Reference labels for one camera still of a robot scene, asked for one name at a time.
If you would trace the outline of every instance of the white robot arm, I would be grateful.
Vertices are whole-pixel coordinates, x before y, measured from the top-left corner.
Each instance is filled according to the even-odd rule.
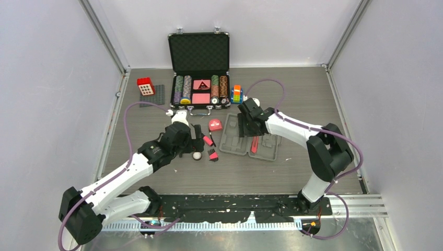
[[[347,143],[335,136],[316,132],[288,122],[302,124],[341,134],[339,128],[329,123],[325,127],[308,124],[284,115],[273,108],[263,110],[257,99],[249,98],[238,106],[239,136],[260,136],[265,133],[279,135],[301,146],[309,153],[312,175],[298,193],[297,203],[303,211],[314,208],[324,196],[333,179],[353,161],[354,155]]]
[[[178,111],[159,138],[144,143],[133,154],[130,166],[124,163],[101,180],[77,190],[63,193],[59,219],[64,220],[73,206],[87,194],[94,193],[75,209],[66,222],[66,228],[79,245],[91,241],[103,226],[136,213],[156,214],[161,206],[160,196],[150,187],[142,187],[131,195],[118,196],[137,181],[168,165],[183,153],[202,152],[204,141],[200,125],[194,125],[195,139],[186,121],[186,111]]]

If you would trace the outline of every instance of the red lego brick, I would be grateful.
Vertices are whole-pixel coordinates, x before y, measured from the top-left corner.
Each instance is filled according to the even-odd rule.
[[[137,79],[137,86],[143,96],[155,94],[154,85],[152,84],[150,77]]]

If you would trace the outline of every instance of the gray table surface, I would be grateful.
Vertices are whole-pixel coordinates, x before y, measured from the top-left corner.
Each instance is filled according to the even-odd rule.
[[[122,112],[119,115],[109,155],[103,174],[122,165],[129,157],[123,129],[123,111],[139,100],[136,85],[138,78],[150,77],[154,85],[165,85],[166,104],[169,105],[172,89],[172,70],[131,70],[130,79],[123,95]],[[326,125],[334,123],[342,128],[327,75],[321,67],[235,68],[230,69],[231,86],[241,85],[246,90],[263,78],[276,78],[286,86],[287,96],[280,111],[298,120]],[[278,84],[264,82],[252,89],[249,97],[256,97],[261,107],[274,107],[282,95]],[[209,117],[188,117],[192,124],[201,124],[203,133],[211,119],[225,121],[228,113],[238,113],[236,105],[226,110],[213,110]],[[154,140],[170,124],[164,111],[154,107],[131,108],[127,124],[134,150],[144,142]],[[218,144],[222,132],[214,132]],[[140,186],[151,186],[161,194],[183,193],[297,193],[308,181],[312,170],[307,151],[287,139],[278,149],[277,160],[267,162],[249,156],[235,156],[218,151],[219,161],[208,160],[206,146],[203,159],[194,161],[190,154],[174,159],[153,175],[137,182],[126,193]],[[338,193],[361,193],[356,174],[348,175],[332,188]]]

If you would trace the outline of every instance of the red small object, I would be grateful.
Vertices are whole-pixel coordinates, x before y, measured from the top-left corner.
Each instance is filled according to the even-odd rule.
[[[205,141],[206,144],[208,144],[209,146],[213,146],[214,142],[208,137],[208,136],[203,136],[203,140]]]
[[[220,120],[213,119],[213,120],[209,121],[209,131],[210,132],[215,132],[215,131],[220,131],[220,130],[223,130],[223,126],[222,126],[222,123],[220,122]]]
[[[137,79],[137,86],[143,96],[150,96],[155,94],[155,89],[150,77]]]
[[[252,138],[251,152],[252,153],[257,153],[257,148],[258,147],[259,147],[259,137],[258,136],[254,136]]]
[[[218,160],[218,154],[215,152],[214,149],[211,149],[208,151],[209,154],[209,160],[212,162],[216,162]]]

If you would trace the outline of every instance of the gray lego plate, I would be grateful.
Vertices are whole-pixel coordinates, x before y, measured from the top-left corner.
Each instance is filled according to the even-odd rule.
[[[140,101],[151,102],[156,105],[164,105],[165,104],[165,85],[154,85],[155,94],[152,96],[143,96],[140,93]],[[140,104],[140,107],[151,106],[148,104]]]

